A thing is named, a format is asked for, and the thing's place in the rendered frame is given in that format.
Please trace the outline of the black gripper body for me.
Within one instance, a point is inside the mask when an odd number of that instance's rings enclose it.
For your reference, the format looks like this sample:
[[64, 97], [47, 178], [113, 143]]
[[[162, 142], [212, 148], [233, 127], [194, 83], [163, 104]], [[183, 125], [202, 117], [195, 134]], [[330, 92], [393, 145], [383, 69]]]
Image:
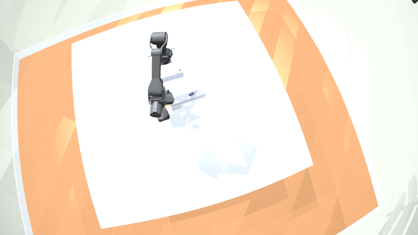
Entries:
[[169, 117], [168, 110], [166, 111], [165, 107], [162, 107], [162, 108], [163, 108], [162, 109], [162, 115], [161, 115], [161, 117], [158, 117], [158, 121], [159, 122], [163, 122], [163, 121], [165, 121], [165, 120], [167, 120], [167, 119], [170, 118]]

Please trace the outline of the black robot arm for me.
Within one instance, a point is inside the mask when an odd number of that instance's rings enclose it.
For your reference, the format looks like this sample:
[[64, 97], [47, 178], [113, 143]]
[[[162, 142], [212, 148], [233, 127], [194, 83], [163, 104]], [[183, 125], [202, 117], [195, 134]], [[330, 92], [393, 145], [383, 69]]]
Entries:
[[[148, 102], [151, 102], [150, 116], [155, 118], [161, 117], [162, 107], [173, 104], [174, 102], [172, 92], [169, 92], [169, 89], [165, 89], [161, 79], [161, 65], [171, 63], [171, 56], [173, 55], [172, 49], [166, 48], [167, 42], [167, 32], [153, 32], [150, 35], [152, 80], [148, 86]], [[153, 49], [151, 43], [156, 45], [157, 49]], [[164, 100], [165, 102], [163, 102]]]

